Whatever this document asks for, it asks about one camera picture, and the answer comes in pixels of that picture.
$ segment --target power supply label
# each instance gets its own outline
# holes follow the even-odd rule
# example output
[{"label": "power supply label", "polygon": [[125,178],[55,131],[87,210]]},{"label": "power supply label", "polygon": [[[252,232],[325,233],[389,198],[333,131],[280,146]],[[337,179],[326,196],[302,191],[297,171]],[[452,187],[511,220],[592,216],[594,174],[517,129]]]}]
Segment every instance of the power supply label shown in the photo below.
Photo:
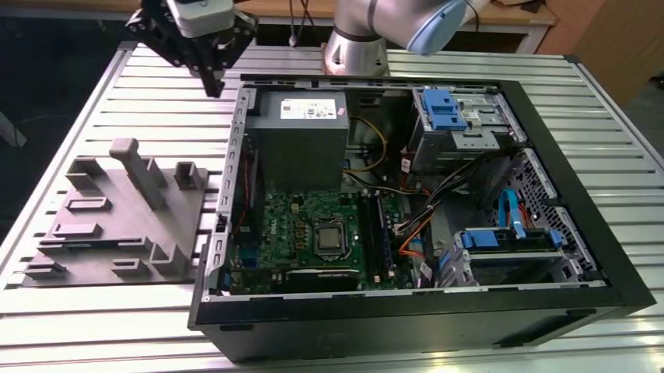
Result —
[{"label": "power supply label", "polygon": [[334,99],[285,99],[281,101],[282,119],[337,119]]}]

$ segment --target slotted metal table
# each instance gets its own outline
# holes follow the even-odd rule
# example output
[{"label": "slotted metal table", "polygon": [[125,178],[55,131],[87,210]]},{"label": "slotted metal table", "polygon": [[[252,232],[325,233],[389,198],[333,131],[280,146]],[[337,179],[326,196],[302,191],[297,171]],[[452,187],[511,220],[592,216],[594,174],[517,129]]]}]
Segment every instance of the slotted metal table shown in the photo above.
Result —
[{"label": "slotted metal table", "polygon": [[[292,361],[285,371],[658,371],[664,367],[664,161],[588,74],[561,56],[390,51],[392,75],[519,80],[659,304],[533,348]],[[226,140],[242,73],[320,74],[318,48],[252,47],[210,99],[186,69],[123,44],[0,248],[0,368],[19,371],[239,369],[189,331],[191,284],[23,288],[26,261],[54,222],[79,155],[109,157],[118,136],[141,140],[161,167],[211,170],[197,253],[214,223]]]}]

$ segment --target green circuit board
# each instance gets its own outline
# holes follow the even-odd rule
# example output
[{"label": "green circuit board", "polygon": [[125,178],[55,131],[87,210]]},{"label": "green circuit board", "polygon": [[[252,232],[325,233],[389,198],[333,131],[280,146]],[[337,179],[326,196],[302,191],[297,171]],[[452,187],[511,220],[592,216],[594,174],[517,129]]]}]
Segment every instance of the green circuit board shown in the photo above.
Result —
[{"label": "green circuit board", "polygon": [[[365,252],[354,193],[268,193],[262,219],[262,244],[253,271],[237,273],[237,291],[266,294],[268,283],[280,270],[300,268],[352,269],[360,271],[361,289],[394,289],[400,280],[374,282],[365,275]],[[386,223],[402,220],[401,197],[381,198]],[[321,256],[314,231],[322,226],[342,227],[346,251],[340,256]]]}]

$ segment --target wooden table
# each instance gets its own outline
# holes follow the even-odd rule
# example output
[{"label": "wooden table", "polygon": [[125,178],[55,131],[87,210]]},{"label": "wooden table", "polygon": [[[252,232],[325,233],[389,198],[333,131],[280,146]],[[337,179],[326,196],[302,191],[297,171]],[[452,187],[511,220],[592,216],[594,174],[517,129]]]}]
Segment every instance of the wooden table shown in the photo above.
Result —
[{"label": "wooden table", "polygon": [[[24,16],[64,19],[126,20],[138,8],[138,0],[0,0],[0,16]],[[317,24],[333,24],[337,0],[312,0],[309,12]],[[261,16],[262,23],[289,23],[290,10],[288,0],[252,0],[239,4],[239,8]],[[300,1],[294,1],[296,16],[302,16]],[[547,7],[533,14],[519,6],[491,3],[480,14],[484,33],[523,34],[517,53],[535,53],[549,27],[557,18]],[[463,31],[476,28],[472,20],[463,26]]]}]

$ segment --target black floor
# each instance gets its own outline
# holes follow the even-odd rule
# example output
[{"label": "black floor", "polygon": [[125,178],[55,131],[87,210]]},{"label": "black floor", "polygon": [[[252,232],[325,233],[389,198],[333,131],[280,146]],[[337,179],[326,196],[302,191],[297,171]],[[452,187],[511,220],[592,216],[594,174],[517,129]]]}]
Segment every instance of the black floor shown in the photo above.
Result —
[{"label": "black floor", "polygon": [[[306,44],[316,45],[328,31],[312,33]],[[280,33],[266,35],[262,44],[288,40]],[[126,38],[121,22],[0,18],[0,112],[28,138],[23,148],[0,141],[0,241]],[[664,91],[655,83],[626,112],[664,153]]]}]

